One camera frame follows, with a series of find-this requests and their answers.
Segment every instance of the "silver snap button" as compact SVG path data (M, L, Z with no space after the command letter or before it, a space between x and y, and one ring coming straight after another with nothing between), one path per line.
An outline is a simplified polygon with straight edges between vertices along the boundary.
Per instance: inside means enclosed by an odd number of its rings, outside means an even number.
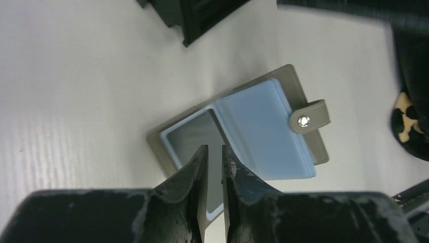
M310 118L306 115L303 115L298 119L298 124L302 128L307 127L309 123L310 123Z

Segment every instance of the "wallet flap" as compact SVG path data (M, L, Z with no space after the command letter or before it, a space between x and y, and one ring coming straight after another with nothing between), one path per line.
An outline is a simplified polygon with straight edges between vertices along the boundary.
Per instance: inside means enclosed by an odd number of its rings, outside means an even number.
M292 113L289 125L295 133L305 134L319 129L331 122L325 100L309 103L305 108Z

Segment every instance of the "white table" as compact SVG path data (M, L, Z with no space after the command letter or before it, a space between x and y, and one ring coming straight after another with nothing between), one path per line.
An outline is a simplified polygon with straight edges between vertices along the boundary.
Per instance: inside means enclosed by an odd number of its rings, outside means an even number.
M399 85L381 22L253 0L185 48L179 27L134 0L5 0L0 16L0 228L38 189L158 185L147 131L287 63L309 100L328 103L331 161L270 184L393 195L429 175L389 130ZM223 220L207 243L225 242Z

